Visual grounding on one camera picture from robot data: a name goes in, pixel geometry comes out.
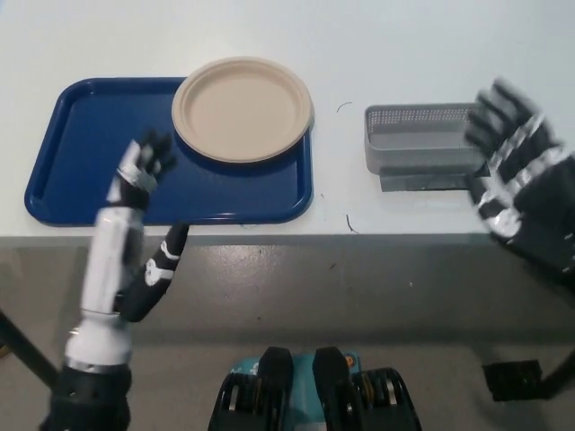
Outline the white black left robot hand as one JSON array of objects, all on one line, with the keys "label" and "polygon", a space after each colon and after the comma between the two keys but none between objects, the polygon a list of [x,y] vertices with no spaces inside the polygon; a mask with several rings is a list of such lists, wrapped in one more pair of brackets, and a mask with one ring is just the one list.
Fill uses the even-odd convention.
[{"label": "white black left robot hand", "polygon": [[66,364],[87,370],[125,365],[131,358],[129,325],[142,321],[172,283],[188,239],[174,224],[146,262],[143,217],[159,181],[173,167],[170,135],[148,132],[129,143],[105,205],[98,211],[80,301],[81,321],[66,343]]}]

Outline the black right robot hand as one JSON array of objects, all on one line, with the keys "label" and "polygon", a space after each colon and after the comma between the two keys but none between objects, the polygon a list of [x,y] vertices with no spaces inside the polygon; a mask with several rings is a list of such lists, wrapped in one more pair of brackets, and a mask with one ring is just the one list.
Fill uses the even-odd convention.
[{"label": "black right robot hand", "polygon": [[543,277],[574,288],[574,153],[544,113],[497,78],[478,92],[464,140],[482,156],[466,187],[491,238]]}]

